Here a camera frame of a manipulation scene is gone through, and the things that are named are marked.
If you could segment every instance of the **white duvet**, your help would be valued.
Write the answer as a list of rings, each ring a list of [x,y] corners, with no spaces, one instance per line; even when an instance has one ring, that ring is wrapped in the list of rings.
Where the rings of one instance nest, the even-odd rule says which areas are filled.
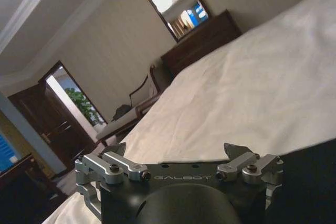
[[[336,0],[304,0],[181,72],[124,139],[135,162],[283,154],[336,137]],[[100,223],[78,193],[45,223]]]

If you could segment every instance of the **mirror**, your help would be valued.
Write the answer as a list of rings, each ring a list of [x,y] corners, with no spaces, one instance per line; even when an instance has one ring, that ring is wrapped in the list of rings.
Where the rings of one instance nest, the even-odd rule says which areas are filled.
[[[200,0],[148,0],[178,41],[209,18]]]

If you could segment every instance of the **bolt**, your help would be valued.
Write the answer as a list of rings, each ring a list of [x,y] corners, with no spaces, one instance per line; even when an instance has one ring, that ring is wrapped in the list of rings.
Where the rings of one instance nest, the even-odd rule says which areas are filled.
[[[110,165],[110,171],[113,173],[117,173],[119,171],[119,165],[117,164]]]
[[[216,178],[219,180],[219,181],[223,181],[226,179],[226,174],[223,173],[223,172],[217,172],[216,173]]]
[[[141,180],[142,181],[148,181],[150,179],[151,179],[151,173],[150,172],[145,170],[144,172],[141,173]]]
[[[252,173],[255,173],[258,169],[258,167],[254,164],[250,164],[250,165],[246,166],[246,168]]]

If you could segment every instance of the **door handle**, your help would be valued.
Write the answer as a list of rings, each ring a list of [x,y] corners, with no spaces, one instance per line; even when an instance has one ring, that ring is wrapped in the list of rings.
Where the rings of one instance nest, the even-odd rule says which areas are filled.
[[[47,142],[47,144],[51,144],[51,141],[46,134],[41,133],[41,137],[43,138],[44,141]]]

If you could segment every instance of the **green plant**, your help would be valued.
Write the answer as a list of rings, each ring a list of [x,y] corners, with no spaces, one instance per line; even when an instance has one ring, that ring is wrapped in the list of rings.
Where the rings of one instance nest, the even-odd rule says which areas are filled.
[[[99,114],[82,92],[75,91],[74,88],[66,88],[65,92],[92,126],[95,126],[97,123],[102,124]]]

